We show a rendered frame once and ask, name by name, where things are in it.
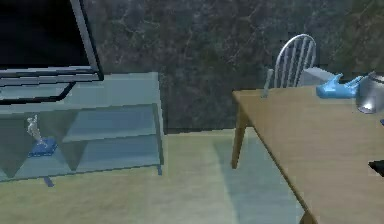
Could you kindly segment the blue glass television stand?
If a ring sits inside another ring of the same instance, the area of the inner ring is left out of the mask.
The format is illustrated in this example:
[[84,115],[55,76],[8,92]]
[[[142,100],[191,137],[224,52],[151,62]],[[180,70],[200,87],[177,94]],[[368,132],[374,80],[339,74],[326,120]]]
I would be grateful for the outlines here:
[[[29,157],[35,139],[56,140],[52,156]],[[61,101],[0,105],[0,182],[164,164],[163,120],[156,72],[111,74],[76,84]]]

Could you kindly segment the white spindle-back chair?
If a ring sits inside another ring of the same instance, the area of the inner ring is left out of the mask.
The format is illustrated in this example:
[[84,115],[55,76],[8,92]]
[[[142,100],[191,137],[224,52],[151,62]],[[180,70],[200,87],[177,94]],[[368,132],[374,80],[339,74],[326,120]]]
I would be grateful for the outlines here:
[[286,88],[323,84],[334,74],[315,65],[317,45],[308,34],[289,39],[268,71],[266,87]]

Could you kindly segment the brown wooden table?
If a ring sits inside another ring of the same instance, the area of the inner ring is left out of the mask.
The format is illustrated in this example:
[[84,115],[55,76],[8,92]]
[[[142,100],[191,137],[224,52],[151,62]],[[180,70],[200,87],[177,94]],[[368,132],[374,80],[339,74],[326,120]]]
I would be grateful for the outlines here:
[[250,125],[302,206],[300,224],[384,224],[384,177],[369,167],[384,159],[383,113],[364,115],[352,99],[321,99],[313,86],[233,97],[233,168]]

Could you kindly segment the silver statuette on blue base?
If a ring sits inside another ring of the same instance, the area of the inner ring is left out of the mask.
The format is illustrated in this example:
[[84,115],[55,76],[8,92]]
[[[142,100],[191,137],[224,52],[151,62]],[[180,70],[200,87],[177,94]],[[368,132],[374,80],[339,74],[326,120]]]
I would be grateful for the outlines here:
[[52,156],[57,148],[56,140],[52,137],[43,137],[38,127],[38,115],[27,119],[27,133],[35,139],[32,150],[28,153],[29,157]]

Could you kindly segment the black television set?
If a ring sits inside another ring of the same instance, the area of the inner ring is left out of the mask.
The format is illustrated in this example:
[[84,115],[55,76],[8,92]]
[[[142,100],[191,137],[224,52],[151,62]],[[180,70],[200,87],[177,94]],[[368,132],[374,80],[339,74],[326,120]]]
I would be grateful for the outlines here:
[[[102,81],[84,0],[0,0],[0,105],[56,102]],[[58,95],[8,98],[7,87],[65,84]]]

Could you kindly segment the silver metal kettle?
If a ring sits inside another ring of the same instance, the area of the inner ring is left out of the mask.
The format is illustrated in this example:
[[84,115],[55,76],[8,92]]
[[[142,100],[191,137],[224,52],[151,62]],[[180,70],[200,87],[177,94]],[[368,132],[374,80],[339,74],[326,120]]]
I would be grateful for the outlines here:
[[360,80],[356,106],[364,114],[375,114],[384,110],[384,73],[372,71]]

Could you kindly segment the small black object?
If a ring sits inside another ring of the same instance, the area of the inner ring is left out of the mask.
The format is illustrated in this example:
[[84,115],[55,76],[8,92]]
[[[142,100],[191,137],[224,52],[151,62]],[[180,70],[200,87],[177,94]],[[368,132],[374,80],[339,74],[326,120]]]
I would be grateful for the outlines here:
[[380,176],[384,177],[384,160],[370,161],[368,165]]

